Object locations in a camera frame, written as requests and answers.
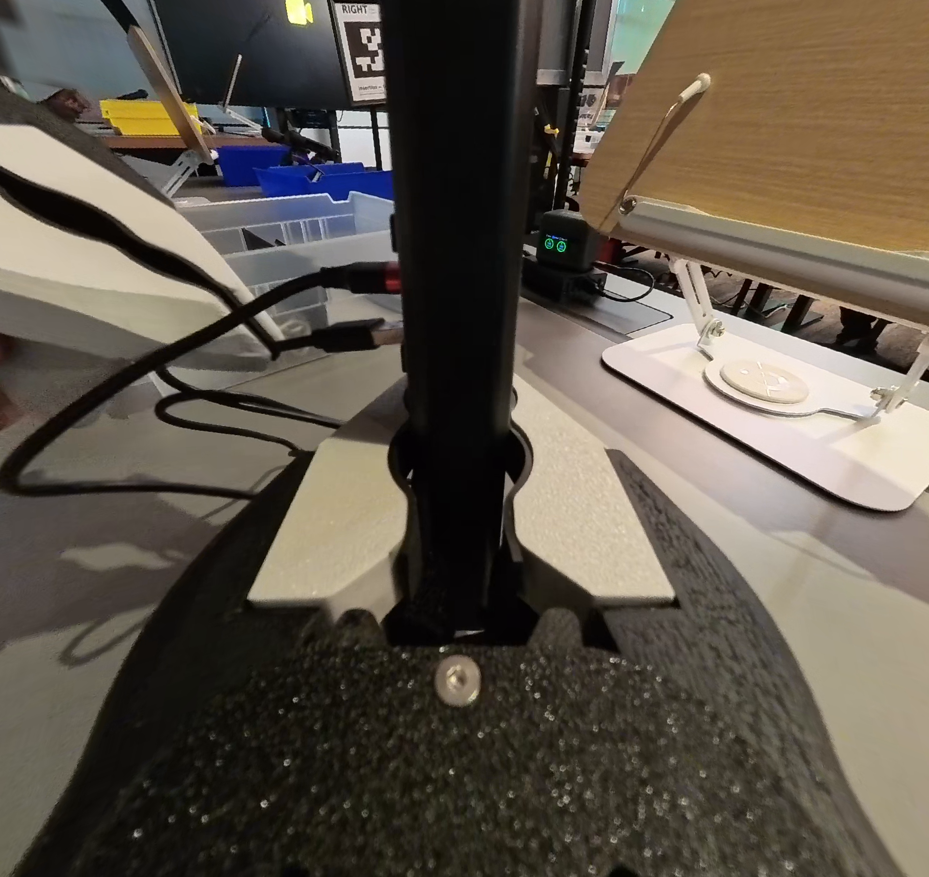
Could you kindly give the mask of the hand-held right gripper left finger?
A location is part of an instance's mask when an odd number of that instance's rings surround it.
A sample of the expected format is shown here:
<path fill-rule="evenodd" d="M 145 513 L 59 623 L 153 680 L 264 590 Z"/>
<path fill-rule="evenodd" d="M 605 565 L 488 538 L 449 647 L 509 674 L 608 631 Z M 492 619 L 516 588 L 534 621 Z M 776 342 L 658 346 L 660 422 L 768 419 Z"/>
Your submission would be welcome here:
<path fill-rule="evenodd" d="M 408 503 L 389 468 L 405 379 L 319 444 L 248 593 L 256 608 L 392 609 Z"/>

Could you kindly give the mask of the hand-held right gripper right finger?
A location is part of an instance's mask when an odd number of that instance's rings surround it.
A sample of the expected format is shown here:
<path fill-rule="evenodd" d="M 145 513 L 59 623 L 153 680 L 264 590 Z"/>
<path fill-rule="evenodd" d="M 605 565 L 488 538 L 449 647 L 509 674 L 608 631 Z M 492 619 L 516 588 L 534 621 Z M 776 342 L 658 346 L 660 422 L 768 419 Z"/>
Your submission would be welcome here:
<path fill-rule="evenodd" d="M 517 481 L 512 504 L 529 604 L 673 603 L 672 585 L 604 442 L 522 377 L 513 387 L 513 425 L 528 443 L 528 475 Z"/>

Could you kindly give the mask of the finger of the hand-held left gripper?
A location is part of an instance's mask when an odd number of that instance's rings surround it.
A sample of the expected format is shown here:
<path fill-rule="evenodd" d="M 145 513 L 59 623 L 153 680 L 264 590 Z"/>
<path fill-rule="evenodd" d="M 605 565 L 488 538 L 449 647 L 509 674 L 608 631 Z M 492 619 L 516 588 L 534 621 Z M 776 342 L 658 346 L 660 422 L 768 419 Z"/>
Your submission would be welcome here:
<path fill-rule="evenodd" d="M 253 295 L 202 233 L 170 207 L 142 233 L 157 248 L 199 270 L 231 297 L 234 306 Z M 2 196 L 2 334 L 129 360 L 177 342 L 224 318 L 223 300 L 198 283 L 144 267 L 107 244 L 47 224 Z M 259 370 L 270 360 L 266 342 L 284 340 L 268 311 L 194 353 L 195 368 Z"/>
<path fill-rule="evenodd" d="M 196 282 L 228 310 L 238 308 L 204 273 L 136 234 L 143 231 L 143 217 L 166 215 L 152 212 L 151 204 L 176 210 L 169 201 L 156 200 L 80 154 L 56 154 L 57 144 L 35 129 L 2 127 L 1 137 L 2 196 L 14 206 L 57 228 L 112 244 L 165 276 Z"/>

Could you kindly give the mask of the black multi-port charger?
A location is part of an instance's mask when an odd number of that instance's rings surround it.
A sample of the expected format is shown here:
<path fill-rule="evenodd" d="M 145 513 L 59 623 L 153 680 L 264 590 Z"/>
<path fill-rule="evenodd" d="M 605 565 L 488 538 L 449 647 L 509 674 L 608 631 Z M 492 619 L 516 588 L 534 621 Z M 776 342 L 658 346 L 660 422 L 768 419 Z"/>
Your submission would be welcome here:
<path fill-rule="evenodd" d="M 504 520 L 542 0 L 379 0 L 415 541 L 401 622 L 482 632 Z"/>

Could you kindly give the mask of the brown wooden table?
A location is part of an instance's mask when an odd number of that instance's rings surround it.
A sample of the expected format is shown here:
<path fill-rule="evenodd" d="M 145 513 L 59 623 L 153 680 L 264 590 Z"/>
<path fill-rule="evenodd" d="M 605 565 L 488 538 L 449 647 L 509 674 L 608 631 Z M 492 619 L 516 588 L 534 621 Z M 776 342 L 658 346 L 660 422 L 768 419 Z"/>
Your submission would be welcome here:
<path fill-rule="evenodd" d="M 97 140 L 116 154 L 133 156 L 161 164 L 172 163 L 180 157 L 180 154 L 188 151 L 180 136 L 125 137 L 110 135 L 98 136 Z"/>

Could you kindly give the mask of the yellow plastic bin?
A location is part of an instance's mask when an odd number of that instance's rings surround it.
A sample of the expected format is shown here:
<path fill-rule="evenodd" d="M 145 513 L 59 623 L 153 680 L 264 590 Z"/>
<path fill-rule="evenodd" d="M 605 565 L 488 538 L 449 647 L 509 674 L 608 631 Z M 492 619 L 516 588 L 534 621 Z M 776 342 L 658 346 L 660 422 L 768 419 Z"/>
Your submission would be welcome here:
<path fill-rule="evenodd" d="M 124 137 L 179 136 L 180 131 L 165 108 L 157 100 L 105 99 L 99 102 L 103 119 Z"/>

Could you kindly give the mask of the blue plastic bin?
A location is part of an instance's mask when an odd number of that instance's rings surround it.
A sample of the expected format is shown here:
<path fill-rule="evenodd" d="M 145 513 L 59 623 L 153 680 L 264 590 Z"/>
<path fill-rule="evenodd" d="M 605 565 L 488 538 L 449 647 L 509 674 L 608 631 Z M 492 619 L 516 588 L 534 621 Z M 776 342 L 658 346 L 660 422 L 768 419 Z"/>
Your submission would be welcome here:
<path fill-rule="evenodd" d="M 216 168 L 226 187 L 258 187 L 256 172 L 279 166 L 284 154 L 276 144 L 225 144 L 215 150 Z"/>
<path fill-rule="evenodd" d="M 346 201 L 352 193 L 394 200 L 392 171 L 368 170 L 363 163 L 317 163 L 255 168 L 255 177 L 267 198 L 326 194 Z"/>

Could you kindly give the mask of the black monitor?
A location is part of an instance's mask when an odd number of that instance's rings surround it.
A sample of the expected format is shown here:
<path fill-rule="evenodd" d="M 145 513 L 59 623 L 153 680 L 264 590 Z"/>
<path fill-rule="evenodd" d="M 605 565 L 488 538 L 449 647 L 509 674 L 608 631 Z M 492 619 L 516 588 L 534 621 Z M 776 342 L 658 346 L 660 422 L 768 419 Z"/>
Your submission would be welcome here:
<path fill-rule="evenodd" d="M 352 108 L 329 0 L 150 0 L 192 103 Z"/>

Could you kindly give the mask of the clear plastic bin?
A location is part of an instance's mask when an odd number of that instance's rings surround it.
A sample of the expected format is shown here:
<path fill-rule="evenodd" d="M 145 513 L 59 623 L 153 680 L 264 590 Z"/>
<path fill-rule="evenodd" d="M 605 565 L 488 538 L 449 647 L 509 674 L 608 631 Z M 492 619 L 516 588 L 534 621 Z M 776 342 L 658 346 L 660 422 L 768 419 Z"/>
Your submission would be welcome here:
<path fill-rule="evenodd" d="M 394 258 L 394 204 L 365 193 L 207 202 L 183 200 L 180 214 L 197 229 L 253 296 L 319 268 Z M 285 337 L 355 319 L 401 318 L 396 295 L 359 296 L 316 287 L 269 310 Z"/>

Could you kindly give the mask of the small black display device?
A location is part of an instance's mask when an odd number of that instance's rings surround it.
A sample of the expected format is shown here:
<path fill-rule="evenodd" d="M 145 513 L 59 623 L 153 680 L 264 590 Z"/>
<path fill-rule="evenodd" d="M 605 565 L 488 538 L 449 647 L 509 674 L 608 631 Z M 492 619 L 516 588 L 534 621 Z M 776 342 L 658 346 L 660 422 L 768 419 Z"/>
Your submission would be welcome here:
<path fill-rule="evenodd" d="M 522 287 L 561 306 L 592 306 L 606 281 L 606 273 L 596 268 L 605 256 L 610 256 L 610 239 L 579 212 L 549 211 L 540 218 L 532 244 L 524 246 Z"/>

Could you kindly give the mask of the framed marker tag sign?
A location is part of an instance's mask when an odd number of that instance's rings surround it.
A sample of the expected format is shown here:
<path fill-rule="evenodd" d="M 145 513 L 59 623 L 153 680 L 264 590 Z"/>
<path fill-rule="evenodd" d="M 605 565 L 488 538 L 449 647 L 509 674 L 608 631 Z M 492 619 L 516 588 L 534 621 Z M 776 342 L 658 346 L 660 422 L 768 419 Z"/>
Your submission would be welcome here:
<path fill-rule="evenodd" d="M 386 60 L 379 0 L 327 0 L 352 108 L 387 104 Z"/>

